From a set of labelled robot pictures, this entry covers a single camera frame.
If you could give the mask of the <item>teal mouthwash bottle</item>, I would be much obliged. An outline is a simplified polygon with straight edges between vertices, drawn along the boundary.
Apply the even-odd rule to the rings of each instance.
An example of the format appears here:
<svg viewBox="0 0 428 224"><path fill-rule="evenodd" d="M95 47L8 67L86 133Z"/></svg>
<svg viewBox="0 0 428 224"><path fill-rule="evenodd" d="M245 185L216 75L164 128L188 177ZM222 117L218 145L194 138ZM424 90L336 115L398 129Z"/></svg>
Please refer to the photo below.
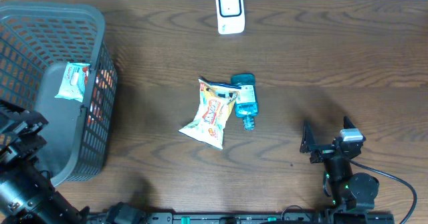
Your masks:
<svg viewBox="0 0 428 224"><path fill-rule="evenodd" d="M237 74L231 77L231 84L240 87L235 103L235 115L242 119L243 128L251 131L255 128L258 115L258 102L253 74Z"/></svg>

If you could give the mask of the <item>light green wipes packet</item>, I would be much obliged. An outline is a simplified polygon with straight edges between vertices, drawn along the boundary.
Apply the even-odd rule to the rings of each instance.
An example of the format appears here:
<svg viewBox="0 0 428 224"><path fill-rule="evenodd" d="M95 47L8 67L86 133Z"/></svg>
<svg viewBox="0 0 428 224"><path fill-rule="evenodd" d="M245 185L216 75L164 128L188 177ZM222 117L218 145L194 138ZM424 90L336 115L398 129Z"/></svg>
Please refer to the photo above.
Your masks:
<svg viewBox="0 0 428 224"><path fill-rule="evenodd" d="M55 98L83 102L90 64L68 62Z"/></svg>

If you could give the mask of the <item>yellow snack bag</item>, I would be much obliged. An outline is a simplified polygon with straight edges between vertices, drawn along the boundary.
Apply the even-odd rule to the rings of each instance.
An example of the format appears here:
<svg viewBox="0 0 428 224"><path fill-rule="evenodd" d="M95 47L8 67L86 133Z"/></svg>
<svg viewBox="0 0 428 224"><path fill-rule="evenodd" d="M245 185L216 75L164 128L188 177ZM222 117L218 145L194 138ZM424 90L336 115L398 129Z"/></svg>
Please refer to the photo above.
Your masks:
<svg viewBox="0 0 428 224"><path fill-rule="evenodd" d="M179 132L219 150L227 120L239 95L240 87L199 78L199 107L192 122Z"/></svg>

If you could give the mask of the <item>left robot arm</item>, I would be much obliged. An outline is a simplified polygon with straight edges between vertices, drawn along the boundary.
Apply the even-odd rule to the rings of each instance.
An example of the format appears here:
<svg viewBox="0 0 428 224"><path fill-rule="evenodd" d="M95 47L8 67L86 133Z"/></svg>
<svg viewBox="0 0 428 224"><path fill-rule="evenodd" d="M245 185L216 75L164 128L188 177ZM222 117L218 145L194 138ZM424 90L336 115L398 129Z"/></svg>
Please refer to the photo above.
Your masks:
<svg viewBox="0 0 428 224"><path fill-rule="evenodd" d="M39 112L1 101L1 212L4 223L86 223L89 208L74 208L35 167L46 144Z"/></svg>

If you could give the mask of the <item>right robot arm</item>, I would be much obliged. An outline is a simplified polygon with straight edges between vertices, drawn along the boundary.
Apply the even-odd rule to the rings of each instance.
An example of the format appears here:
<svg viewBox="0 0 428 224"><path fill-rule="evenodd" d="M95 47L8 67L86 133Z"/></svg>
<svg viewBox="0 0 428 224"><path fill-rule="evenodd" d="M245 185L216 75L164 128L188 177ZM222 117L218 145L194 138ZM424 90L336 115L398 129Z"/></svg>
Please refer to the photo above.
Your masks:
<svg viewBox="0 0 428 224"><path fill-rule="evenodd" d="M354 173L351 160L361 153L366 138L348 117L343 129L330 144L317 144L310 123L303 125L301 153L310 154L312 164L324 165L324 194L332 197L333 207L320 214L325 223L368 223L368 212L375 207L379 181L366 173Z"/></svg>

